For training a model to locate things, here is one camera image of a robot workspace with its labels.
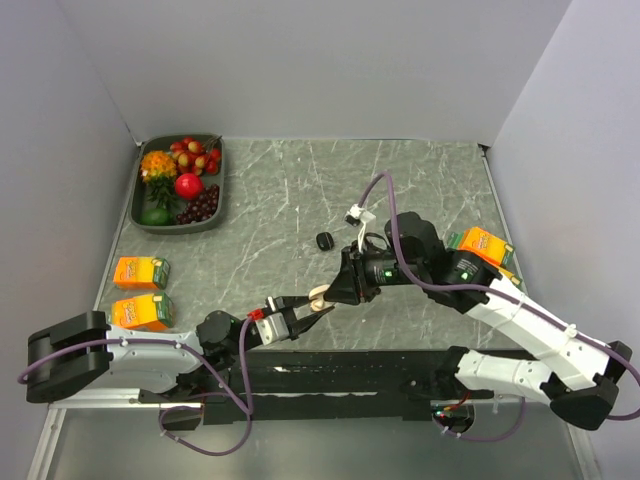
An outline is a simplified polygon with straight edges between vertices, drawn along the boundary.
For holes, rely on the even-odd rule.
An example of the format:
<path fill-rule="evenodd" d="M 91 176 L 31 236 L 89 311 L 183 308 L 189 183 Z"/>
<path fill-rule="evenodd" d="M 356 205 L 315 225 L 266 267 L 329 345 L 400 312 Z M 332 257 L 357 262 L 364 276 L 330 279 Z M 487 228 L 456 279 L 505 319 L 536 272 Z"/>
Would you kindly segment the beige earbud charging case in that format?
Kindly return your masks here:
<path fill-rule="evenodd" d="M 329 284 L 324 284 L 313 288 L 309 294 L 309 304 L 310 308 L 314 312 L 320 312 L 326 310 L 334 305 L 333 302 L 330 302 L 325 299 L 325 294 L 329 289 Z"/>

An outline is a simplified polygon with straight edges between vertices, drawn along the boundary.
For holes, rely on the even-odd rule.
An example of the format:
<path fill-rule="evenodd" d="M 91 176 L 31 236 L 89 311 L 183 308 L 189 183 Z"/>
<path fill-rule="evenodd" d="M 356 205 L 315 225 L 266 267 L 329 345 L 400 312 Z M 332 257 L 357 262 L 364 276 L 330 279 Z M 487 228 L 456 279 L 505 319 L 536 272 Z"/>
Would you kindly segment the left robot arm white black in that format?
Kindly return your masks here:
<path fill-rule="evenodd" d="M 269 297 L 263 307 L 236 318 L 218 310 L 182 333 L 135 331 L 89 311 L 32 334 L 18 383 L 33 404 L 54 403 L 85 389 L 138 389 L 192 398 L 221 371 L 247 366 L 248 351 L 296 340 L 335 305 L 322 295 Z"/>

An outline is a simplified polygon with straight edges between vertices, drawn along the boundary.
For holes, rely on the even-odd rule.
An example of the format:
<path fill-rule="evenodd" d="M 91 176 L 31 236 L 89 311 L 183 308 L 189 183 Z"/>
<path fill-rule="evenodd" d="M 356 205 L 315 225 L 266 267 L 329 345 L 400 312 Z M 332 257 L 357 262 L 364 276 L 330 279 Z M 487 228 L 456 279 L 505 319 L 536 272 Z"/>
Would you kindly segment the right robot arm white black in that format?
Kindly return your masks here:
<path fill-rule="evenodd" d="M 385 225 L 386 248 L 370 242 L 373 214 L 354 205 L 345 216 L 357 239 L 341 252 L 340 271 L 325 300 L 346 305 L 372 301 L 384 286 L 414 285 L 449 307 L 507 336 L 528 354 L 514 360 L 454 347 L 436 375 L 448 398 L 487 390 L 550 407 L 565 422 L 595 431 L 612 419 L 618 382 L 632 354 L 622 342 L 582 334 L 532 301 L 495 266 L 475 253 L 446 247 L 427 220 L 401 213 Z"/>

